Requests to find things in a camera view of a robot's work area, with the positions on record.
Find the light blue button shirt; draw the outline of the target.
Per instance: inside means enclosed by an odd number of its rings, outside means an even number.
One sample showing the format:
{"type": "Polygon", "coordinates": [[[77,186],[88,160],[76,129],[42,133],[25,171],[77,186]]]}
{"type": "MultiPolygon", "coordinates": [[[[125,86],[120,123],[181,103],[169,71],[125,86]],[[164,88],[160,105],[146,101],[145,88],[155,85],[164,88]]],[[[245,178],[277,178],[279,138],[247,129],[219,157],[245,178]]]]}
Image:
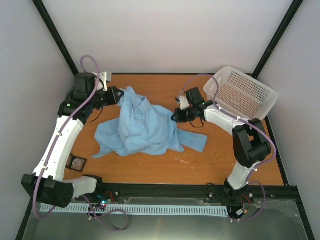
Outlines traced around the light blue button shirt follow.
{"type": "Polygon", "coordinates": [[[119,117],[99,124],[96,129],[94,138],[100,150],[92,155],[94,159],[112,152],[121,157],[136,153],[160,156],[167,150],[181,153],[185,147],[201,153],[206,146],[206,135],[179,129],[171,120],[172,111],[151,104],[130,86],[124,89],[118,106],[119,117]]]}

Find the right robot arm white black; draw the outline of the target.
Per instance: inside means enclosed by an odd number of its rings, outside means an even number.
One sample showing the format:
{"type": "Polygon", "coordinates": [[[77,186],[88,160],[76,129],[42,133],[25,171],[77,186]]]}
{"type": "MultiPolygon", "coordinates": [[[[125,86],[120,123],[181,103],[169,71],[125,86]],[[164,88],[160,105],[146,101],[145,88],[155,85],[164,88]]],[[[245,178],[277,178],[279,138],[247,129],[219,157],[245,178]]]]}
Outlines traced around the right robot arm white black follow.
{"type": "Polygon", "coordinates": [[[223,184],[223,197],[230,202],[240,198],[249,184],[253,172],[272,153],[274,144],[258,118],[247,120],[234,116],[219,106],[215,100],[206,101],[200,90],[194,87],[175,98],[178,108],[171,120],[176,123],[191,123],[199,118],[218,126],[232,136],[234,168],[223,184]]]}

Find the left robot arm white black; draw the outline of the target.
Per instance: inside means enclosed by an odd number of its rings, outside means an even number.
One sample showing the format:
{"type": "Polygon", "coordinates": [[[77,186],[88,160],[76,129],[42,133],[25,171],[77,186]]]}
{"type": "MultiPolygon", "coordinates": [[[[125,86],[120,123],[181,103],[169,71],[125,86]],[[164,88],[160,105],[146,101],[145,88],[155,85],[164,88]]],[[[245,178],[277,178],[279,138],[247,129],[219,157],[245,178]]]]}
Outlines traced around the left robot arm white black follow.
{"type": "Polygon", "coordinates": [[[83,72],[75,76],[72,90],[59,106],[54,133],[43,157],[32,174],[24,174],[21,179],[21,185],[36,202],[65,208],[82,195],[95,202],[103,198],[101,177],[84,175],[64,180],[64,173],[74,143],[93,110],[116,105],[124,95],[115,86],[107,86],[111,79],[111,72],[83,72]]]}

